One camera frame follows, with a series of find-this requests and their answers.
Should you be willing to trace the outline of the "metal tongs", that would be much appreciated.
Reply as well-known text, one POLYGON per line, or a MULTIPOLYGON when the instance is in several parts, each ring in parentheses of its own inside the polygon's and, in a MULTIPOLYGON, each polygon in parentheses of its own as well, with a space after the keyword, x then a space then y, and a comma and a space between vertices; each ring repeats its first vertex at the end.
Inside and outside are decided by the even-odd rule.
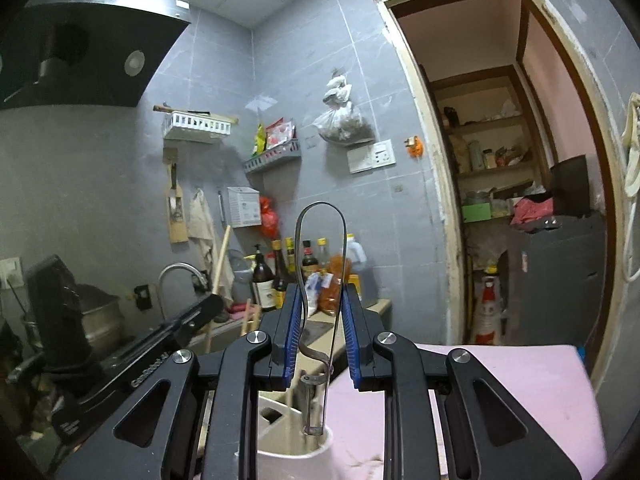
MULTIPOLYGON (((337 287, 337 293, 335 294, 335 307, 334 312, 330 315, 333 318, 332 333, 326 333, 331 336, 330 346, 328 350, 316 350, 311 348, 309 344, 306 344, 304 338, 299 339, 298 350, 307 359, 317 362, 319 369, 316 372, 304 373, 300 380, 302 381, 302 389, 305 391, 306 408, 304 408, 304 423, 303 432, 309 437, 321 437, 326 430, 326 407, 328 406, 328 393, 330 379, 334 372, 334 347, 335 338, 338 329, 338 322, 340 322, 341 307, 343 303, 343 292, 346 286, 346 269, 347 269, 347 223, 344 214, 337 208, 337 206, 327 202, 326 200, 317 200, 307 206, 305 206, 299 213, 295 222, 294 232, 294 254, 295 254, 295 271, 296 281, 300 292, 300 301, 302 306, 300 307, 300 329, 304 330, 309 318, 309 294, 306 291, 306 282, 303 276, 303 260, 304 260, 304 244, 303 244, 303 223, 309 211, 316 207, 328 207, 336 212, 340 219, 342 226, 342 266, 341 272, 338 274, 340 277, 340 284, 337 287)), ((319 274, 318 286, 320 287, 324 281, 323 273, 319 274)), ((321 287, 319 288, 316 298, 316 310, 314 314, 320 312, 329 315, 329 311, 323 309, 321 287)))

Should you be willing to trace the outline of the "dark bamboo chopstick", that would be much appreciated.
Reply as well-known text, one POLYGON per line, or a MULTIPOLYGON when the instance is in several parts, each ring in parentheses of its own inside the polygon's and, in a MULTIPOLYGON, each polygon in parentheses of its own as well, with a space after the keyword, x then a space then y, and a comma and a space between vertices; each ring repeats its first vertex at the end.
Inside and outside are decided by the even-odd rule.
MULTIPOLYGON (((220 281, 222 271, 224 270, 224 259, 227 257, 227 250, 229 245, 229 240, 231 237, 232 226, 226 226, 224 228, 224 237, 222 238, 222 243, 220 246, 220 252, 218 255, 218 260, 216 263, 216 269, 213 280, 213 288, 212 295, 218 295, 220 289, 220 281)), ((214 330, 214 321, 213 319, 206 326, 205 333, 205 354, 209 354, 210 348, 212 348, 212 338, 213 338, 213 330, 214 330)))

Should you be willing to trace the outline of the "chrome sink faucet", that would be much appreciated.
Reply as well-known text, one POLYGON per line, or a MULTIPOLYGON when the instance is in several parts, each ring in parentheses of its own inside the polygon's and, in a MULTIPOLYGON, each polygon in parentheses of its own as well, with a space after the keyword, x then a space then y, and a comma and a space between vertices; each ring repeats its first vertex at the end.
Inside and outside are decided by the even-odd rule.
POLYGON ((208 278, 194 264, 184 261, 169 263, 160 271, 156 284, 157 304, 164 321, 169 318, 167 299, 171 299, 178 292, 183 292, 186 289, 186 285, 183 284, 186 277, 191 285, 196 286, 197 294, 203 295, 210 292, 208 278))

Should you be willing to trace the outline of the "metal cooking pot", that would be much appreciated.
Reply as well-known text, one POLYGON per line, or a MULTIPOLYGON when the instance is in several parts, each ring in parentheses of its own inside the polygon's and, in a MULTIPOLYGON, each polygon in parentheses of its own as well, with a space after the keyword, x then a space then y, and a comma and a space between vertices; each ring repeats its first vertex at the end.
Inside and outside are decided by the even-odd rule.
POLYGON ((74 292, 79 301, 81 324, 93 355, 102 361, 115 352, 125 339, 125 319, 119 307, 119 296, 96 286, 77 284, 74 292))

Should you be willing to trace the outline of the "white utensil holder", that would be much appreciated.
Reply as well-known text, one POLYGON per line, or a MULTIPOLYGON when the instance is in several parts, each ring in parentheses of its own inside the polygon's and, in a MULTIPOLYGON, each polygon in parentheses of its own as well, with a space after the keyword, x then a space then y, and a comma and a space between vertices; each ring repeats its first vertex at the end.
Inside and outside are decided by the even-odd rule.
POLYGON ((258 479, 339 479, 333 443, 334 435, 329 427, 320 437, 308 436, 303 432, 303 416, 299 410, 258 396, 258 479))

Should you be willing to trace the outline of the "orange sauce pouch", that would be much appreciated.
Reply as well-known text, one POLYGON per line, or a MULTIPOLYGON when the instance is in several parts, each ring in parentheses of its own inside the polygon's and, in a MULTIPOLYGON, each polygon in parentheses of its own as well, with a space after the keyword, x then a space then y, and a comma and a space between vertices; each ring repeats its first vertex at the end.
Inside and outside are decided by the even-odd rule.
POLYGON ((340 310, 343 278, 349 278, 352 260, 334 255, 322 276, 319 294, 319 309, 327 315, 336 315, 340 310))

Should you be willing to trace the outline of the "large dark vinegar jug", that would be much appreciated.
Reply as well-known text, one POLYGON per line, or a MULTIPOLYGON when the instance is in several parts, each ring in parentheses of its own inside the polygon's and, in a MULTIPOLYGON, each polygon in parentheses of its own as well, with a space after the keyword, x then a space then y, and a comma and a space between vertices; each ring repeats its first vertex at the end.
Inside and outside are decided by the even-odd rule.
POLYGON ((346 255, 352 266, 350 267, 349 283, 353 284, 358 292, 360 304, 364 308, 372 307, 378 302, 378 284, 375 275, 362 245, 352 233, 346 237, 346 255))

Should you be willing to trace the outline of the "red-label soy sauce bottle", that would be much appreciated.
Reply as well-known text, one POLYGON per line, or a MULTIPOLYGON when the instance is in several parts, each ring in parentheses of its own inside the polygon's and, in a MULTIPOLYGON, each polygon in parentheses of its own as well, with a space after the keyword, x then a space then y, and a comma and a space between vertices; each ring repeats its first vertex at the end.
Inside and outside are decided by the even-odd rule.
POLYGON ((274 255, 274 279, 272 282, 272 290, 276 307, 281 309, 284 305, 288 284, 292 282, 291 275, 288 273, 285 258, 282 252, 282 244, 280 240, 273 240, 272 251, 274 255))

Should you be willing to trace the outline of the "pink floral table cloth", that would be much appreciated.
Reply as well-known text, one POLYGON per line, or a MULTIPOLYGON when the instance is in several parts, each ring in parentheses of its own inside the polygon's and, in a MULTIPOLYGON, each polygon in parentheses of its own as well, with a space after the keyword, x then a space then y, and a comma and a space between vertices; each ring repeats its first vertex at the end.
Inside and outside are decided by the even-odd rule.
POLYGON ((424 346, 381 350, 392 376, 329 391, 333 454, 348 478, 592 479, 606 463, 596 398, 577 350, 424 346))

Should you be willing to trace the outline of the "grey cabinet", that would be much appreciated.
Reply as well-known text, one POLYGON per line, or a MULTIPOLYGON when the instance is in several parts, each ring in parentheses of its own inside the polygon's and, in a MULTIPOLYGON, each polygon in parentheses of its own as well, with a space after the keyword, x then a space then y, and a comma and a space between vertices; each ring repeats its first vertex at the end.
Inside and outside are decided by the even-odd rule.
POLYGON ((584 346, 603 294, 605 226, 600 214, 551 216, 511 226, 506 254, 506 343, 584 346))

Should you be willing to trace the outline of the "hanging plastic bag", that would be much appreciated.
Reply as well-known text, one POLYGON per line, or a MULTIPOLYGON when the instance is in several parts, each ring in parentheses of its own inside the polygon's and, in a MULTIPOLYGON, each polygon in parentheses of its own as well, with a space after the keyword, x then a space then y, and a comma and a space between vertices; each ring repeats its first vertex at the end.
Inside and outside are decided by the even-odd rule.
POLYGON ((326 84, 322 103, 326 111, 312 122, 322 140, 343 148, 374 140, 371 125, 352 102, 352 85, 338 70, 326 84))

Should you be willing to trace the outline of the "black range hood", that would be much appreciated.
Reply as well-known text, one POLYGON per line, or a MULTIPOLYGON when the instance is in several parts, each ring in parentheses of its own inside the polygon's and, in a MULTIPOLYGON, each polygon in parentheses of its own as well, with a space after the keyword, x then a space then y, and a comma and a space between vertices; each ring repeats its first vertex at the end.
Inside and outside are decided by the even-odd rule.
POLYGON ((135 107, 190 23, 184 0, 29 0, 1 37, 1 106, 135 107))

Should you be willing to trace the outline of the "white box on wall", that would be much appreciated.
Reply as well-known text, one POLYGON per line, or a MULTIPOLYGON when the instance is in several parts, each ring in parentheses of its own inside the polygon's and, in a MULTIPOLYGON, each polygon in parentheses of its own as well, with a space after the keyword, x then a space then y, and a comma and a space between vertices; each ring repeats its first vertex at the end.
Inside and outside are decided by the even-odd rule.
POLYGON ((229 186, 229 220, 232 228, 249 228, 262 224, 260 213, 260 195, 254 188, 229 186))

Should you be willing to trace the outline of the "white wall socket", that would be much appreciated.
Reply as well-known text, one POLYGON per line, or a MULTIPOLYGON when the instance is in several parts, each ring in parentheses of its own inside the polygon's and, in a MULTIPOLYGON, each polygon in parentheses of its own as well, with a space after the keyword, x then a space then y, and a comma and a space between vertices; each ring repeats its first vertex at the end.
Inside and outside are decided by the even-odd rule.
POLYGON ((348 169, 351 174, 385 168, 396 164, 391 140, 353 148, 347 152, 348 169))

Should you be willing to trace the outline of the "white wall rack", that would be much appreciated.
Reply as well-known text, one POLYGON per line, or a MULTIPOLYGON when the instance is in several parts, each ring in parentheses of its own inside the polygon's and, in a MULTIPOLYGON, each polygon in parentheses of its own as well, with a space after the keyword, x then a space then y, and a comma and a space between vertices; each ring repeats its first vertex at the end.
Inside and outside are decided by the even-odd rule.
POLYGON ((228 138, 232 122, 213 116, 170 112, 163 121, 163 138, 167 141, 184 141, 211 144, 228 138))

